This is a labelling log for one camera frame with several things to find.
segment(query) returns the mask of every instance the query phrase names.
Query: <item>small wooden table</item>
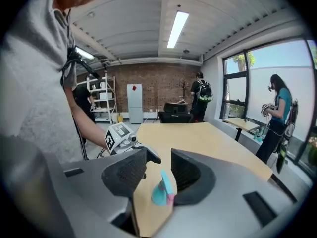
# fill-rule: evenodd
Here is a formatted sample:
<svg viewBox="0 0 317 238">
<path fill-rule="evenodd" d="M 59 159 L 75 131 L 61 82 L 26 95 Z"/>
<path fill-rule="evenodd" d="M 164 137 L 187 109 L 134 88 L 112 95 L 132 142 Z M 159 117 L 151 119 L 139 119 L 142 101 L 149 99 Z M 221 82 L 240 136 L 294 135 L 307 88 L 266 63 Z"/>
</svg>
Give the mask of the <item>small wooden table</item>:
<svg viewBox="0 0 317 238">
<path fill-rule="evenodd" d="M 223 120 L 226 121 L 227 123 L 230 123 L 230 124 L 238 127 L 238 133 L 237 133 L 236 139 L 235 139 L 236 141 L 239 140 L 239 137 L 240 137 L 242 130 L 250 131 L 252 129 L 260 127 L 259 125 L 255 124 L 253 122 L 245 121 L 244 119 L 241 119 L 239 117 L 224 118 Z"/>
<path fill-rule="evenodd" d="M 272 170 L 252 152 L 210 123 L 142 124 L 137 132 L 139 141 L 152 147 L 162 159 L 160 165 L 147 163 L 146 179 L 140 181 L 133 195 L 139 236 L 152 237 L 172 214 L 172 206 L 156 206 L 151 201 L 154 187 L 165 170 L 177 193 L 171 172 L 171 148 L 195 152 L 240 164 L 268 181 Z"/>
</svg>

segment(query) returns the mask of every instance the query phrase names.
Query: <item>gray t-shirt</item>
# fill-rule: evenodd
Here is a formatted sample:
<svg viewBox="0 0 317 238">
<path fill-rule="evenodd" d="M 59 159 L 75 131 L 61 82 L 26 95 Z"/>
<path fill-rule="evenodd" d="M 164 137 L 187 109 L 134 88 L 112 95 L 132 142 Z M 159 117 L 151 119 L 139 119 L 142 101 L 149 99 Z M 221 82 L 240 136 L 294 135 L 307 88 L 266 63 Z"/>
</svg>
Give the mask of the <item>gray t-shirt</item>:
<svg viewBox="0 0 317 238">
<path fill-rule="evenodd" d="M 73 37 L 67 36 L 65 15 L 52 4 L 53 0 L 29 0 L 3 39 L 0 133 L 33 142 L 64 163 L 83 157 L 60 84 Z M 75 66 L 66 70 L 65 86 L 76 86 Z"/>
</svg>

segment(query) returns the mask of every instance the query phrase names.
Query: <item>fluorescent light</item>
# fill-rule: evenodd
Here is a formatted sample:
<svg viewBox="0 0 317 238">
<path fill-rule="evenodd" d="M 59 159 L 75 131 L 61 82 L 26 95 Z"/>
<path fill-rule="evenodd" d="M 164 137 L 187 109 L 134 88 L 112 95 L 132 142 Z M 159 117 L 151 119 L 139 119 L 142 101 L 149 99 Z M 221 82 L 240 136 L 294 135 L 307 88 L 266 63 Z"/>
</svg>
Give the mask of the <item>fluorescent light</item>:
<svg viewBox="0 0 317 238">
<path fill-rule="evenodd" d="M 81 54 L 83 57 L 88 58 L 88 59 L 90 59 L 90 60 L 94 59 L 94 56 L 93 56 L 92 54 L 90 54 L 90 53 L 88 53 L 88 52 L 82 50 L 82 49 L 79 48 L 79 47 L 76 47 L 76 52 L 79 53 L 79 54 Z"/>
<path fill-rule="evenodd" d="M 189 14 L 186 12 L 178 11 L 175 17 L 174 25 L 172 28 L 172 31 L 170 33 L 169 41 L 167 44 L 167 48 L 174 48 L 176 45 L 176 42 L 178 40 L 178 37 L 180 33 L 183 30 L 183 27 L 185 25 L 185 22 L 188 18 Z"/>
</svg>

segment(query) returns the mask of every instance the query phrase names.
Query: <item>black t-shirt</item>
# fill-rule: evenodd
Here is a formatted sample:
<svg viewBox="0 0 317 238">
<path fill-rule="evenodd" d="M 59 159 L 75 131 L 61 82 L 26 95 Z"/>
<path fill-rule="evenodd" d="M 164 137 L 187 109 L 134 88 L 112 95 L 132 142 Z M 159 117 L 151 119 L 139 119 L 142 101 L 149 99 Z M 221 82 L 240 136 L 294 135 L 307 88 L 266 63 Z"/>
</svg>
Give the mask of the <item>black t-shirt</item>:
<svg viewBox="0 0 317 238">
<path fill-rule="evenodd" d="M 88 98 L 91 96 L 91 94 L 86 87 L 77 86 L 73 91 L 73 96 L 78 106 L 80 106 L 82 109 L 90 109 L 91 104 L 88 101 Z"/>
<path fill-rule="evenodd" d="M 191 92 L 195 93 L 192 108 L 194 108 L 194 106 L 197 104 L 197 92 L 199 87 L 200 87 L 200 83 L 195 81 L 192 85 L 192 88 L 190 89 Z"/>
</svg>

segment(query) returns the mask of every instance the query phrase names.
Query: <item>black backpack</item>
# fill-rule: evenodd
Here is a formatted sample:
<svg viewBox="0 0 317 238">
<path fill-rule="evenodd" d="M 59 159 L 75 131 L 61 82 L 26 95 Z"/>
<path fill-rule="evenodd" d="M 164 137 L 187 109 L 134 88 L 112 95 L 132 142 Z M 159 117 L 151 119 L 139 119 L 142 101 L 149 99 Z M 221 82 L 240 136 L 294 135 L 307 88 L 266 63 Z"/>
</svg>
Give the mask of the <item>black backpack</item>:
<svg viewBox="0 0 317 238">
<path fill-rule="evenodd" d="M 211 86 L 208 82 L 204 81 L 204 83 L 201 80 L 197 80 L 198 83 L 200 83 L 200 86 L 197 90 L 197 100 L 201 102 L 210 102 L 213 99 Z"/>
</svg>

